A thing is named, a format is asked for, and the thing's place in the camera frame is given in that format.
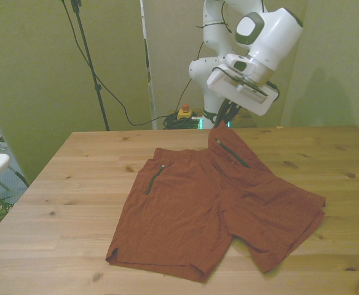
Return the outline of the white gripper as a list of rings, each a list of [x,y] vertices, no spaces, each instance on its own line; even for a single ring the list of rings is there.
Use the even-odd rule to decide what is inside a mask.
[[[263,116],[275,100],[275,89],[268,86],[259,88],[231,69],[213,69],[207,86],[225,98],[218,110],[215,128],[222,122],[231,121],[242,107]]]

